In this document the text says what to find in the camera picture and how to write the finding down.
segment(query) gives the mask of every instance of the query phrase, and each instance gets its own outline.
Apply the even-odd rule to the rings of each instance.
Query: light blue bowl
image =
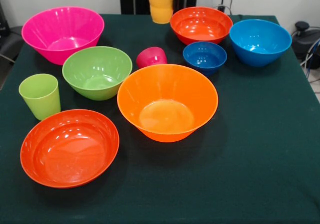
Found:
[[[210,76],[226,62],[227,53],[217,44],[194,42],[185,47],[183,57],[191,68]]]
[[[262,67],[273,62],[292,42],[287,30],[265,20],[237,22],[230,29],[229,36],[239,59],[254,67]]]

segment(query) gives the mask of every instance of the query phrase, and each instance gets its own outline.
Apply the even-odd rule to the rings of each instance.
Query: cup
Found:
[[[61,111],[58,80],[52,75],[29,76],[19,85],[19,93],[38,120]]]
[[[136,58],[136,64],[141,69],[149,65],[167,64],[165,51],[160,47],[150,47],[143,50]]]
[[[167,24],[174,13],[174,0],[149,0],[152,21]]]

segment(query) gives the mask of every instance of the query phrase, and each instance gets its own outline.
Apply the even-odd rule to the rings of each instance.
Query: green bowl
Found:
[[[79,94],[91,100],[107,100],[117,94],[131,70],[132,61],[125,52],[98,46],[71,55],[62,67],[62,75]]]

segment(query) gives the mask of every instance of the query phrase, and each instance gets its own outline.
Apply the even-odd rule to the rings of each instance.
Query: green cup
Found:
[[[52,75],[29,76],[19,85],[19,93],[38,120],[61,111],[58,80]]]

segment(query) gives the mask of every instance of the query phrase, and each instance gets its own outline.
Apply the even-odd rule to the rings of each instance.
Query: red bowl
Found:
[[[186,45],[197,41],[220,43],[233,25],[225,13],[207,7],[190,7],[176,12],[170,20],[176,36]]]
[[[20,161],[34,181],[70,188],[102,174],[118,148],[117,128],[107,117],[91,110],[67,110],[41,121],[28,133]]]

